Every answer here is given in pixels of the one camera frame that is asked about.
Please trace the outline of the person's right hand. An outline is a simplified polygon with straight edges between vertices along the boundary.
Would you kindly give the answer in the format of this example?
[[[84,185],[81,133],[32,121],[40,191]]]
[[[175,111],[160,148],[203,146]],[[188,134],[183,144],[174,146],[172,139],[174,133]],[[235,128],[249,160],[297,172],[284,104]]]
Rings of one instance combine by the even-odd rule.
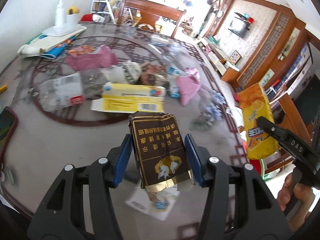
[[[292,196],[295,196],[302,202],[301,207],[297,213],[289,220],[289,226],[292,232],[296,232],[309,217],[309,209],[312,206],[315,195],[312,189],[306,185],[297,183],[293,188],[292,193],[290,192],[290,185],[292,183],[292,173],[288,174],[285,178],[283,187],[278,192],[277,202],[282,211],[285,211]]]

